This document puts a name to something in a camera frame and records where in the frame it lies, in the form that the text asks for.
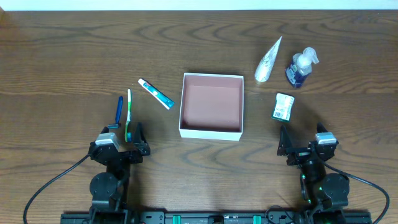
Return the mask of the green white sachet pack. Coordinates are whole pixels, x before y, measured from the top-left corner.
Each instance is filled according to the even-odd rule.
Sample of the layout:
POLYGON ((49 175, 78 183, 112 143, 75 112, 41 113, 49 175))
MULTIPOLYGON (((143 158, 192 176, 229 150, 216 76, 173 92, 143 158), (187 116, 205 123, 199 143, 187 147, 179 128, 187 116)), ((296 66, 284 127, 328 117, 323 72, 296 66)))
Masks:
POLYGON ((276 94, 272 119, 289 122, 294 101, 295 98, 293 96, 283 93, 276 94))

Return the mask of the small green toothpaste tube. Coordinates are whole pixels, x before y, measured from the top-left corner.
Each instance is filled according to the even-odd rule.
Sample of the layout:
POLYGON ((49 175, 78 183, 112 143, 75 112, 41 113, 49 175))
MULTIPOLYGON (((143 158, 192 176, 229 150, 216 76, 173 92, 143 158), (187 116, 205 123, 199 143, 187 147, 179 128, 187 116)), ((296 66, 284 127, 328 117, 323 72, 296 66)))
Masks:
POLYGON ((144 79, 140 78, 138 83, 148 91, 157 101, 159 101, 167 110, 171 109, 175 102, 165 96, 161 91, 156 89, 153 85, 149 82, 145 81, 144 79))

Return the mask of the blue foam soap pump bottle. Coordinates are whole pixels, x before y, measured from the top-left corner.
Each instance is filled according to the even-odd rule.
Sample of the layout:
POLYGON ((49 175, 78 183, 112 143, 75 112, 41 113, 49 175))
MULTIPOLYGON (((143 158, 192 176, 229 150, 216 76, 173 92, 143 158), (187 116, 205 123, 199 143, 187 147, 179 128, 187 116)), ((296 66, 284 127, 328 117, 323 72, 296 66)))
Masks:
POLYGON ((319 59, 315 49, 307 47, 300 54, 295 54, 292 61, 285 69, 285 76, 293 88, 301 88, 305 80, 312 73, 312 64, 317 64, 319 59))

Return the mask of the white Pantene tube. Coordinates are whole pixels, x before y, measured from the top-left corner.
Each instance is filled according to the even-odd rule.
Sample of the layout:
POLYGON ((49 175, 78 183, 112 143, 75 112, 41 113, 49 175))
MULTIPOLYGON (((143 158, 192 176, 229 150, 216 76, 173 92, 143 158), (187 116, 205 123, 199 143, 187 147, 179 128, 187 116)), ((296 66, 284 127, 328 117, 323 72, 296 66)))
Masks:
POLYGON ((279 37, 279 39, 274 43, 274 45, 268 50, 268 52, 263 56, 263 58, 259 62, 259 65, 257 66, 254 74, 255 81, 257 81, 258 83, 264 83, 268 81, 275 60, 277 58, 281 41, 282 41, 282 36, 279 37))

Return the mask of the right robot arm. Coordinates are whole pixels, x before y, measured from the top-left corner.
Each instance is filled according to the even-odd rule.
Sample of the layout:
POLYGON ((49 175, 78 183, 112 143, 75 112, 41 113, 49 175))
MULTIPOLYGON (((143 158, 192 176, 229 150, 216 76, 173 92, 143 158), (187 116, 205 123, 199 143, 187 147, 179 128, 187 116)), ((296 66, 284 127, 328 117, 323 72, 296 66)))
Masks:
POLYGON ((277 155, 286 156, 288 166, 300 169, 301 193, 309 203, 294 215, 294 223, 346 223, 342 208, 348 205, 349 179, 325 169, 338 144, 333 133, 318 123, 315 139, 308 146, 293 147, 287 128, 280 127, 277 155))

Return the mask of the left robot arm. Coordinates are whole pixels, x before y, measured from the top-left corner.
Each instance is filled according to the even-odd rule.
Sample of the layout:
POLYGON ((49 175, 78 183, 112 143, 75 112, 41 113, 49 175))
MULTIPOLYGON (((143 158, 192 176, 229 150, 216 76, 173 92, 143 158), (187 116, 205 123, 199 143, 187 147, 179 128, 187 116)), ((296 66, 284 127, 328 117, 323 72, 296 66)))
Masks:
POLYGON ((93 177, 90 182, 92 206, 90 223, 139 223, 139 214, 127 206, 127 191, 131 165, 143 162, 150 155, 150 147, 137 123, 130 151, 119 150, 119 140, 109 128, 103 128, 97 139, 90 143, 90 159, 106 166, 106 171, 93 177))

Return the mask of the blue disposable razor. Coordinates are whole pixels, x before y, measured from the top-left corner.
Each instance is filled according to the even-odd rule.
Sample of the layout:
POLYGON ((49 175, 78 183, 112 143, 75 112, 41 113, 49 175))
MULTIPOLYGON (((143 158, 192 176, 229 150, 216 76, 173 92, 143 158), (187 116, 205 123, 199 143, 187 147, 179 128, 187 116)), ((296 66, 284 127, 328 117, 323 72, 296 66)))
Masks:
POLYGON ((121 119, 121 112, 123 109, 123 101, 124 101, 123 96, 120 96, 118 98, 118 105, 116 108, 114 123, 108 125, 109 129, 118 129, 120 127, 120 125, 121 125, 120 119, 121 119))

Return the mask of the green white toothbrush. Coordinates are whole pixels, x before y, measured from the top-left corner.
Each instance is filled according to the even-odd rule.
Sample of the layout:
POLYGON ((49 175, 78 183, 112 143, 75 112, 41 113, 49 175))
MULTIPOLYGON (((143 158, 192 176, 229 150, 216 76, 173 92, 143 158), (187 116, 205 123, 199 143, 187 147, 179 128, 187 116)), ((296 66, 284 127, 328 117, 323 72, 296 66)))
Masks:
POLYGON ((131 103, 132 103, 132 91, 131 89, 127 90, 127 116, 126 116, 126 124, 125 124, 125 141, 131 142, 131 133, 129 132, 129 123, 131 122, 131 103))

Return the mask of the white cardboard box pink interior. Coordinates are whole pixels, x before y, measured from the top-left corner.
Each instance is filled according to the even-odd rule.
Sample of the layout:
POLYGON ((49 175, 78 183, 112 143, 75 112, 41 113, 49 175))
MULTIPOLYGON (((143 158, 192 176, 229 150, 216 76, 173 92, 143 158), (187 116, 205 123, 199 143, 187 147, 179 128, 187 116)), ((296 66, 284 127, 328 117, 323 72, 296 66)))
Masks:
POLYGON ((243 121, 244 77, 184 74, 178 124, 182 138, 239 141, 243 121))

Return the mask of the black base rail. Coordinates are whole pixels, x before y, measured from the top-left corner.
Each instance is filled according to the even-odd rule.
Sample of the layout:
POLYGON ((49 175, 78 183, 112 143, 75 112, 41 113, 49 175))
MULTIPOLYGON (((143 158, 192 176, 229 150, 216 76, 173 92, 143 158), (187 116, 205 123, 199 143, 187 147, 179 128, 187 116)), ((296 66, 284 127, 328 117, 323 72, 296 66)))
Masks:
POLYGON ((315 213, 307 221, 296 212, 271 210, 264 213, 165 213, 165 212, 90 212, 68 213, 61 224, 123 223, 123 224, 258 224, 258 223, 371 223, 368 212, 315 213))

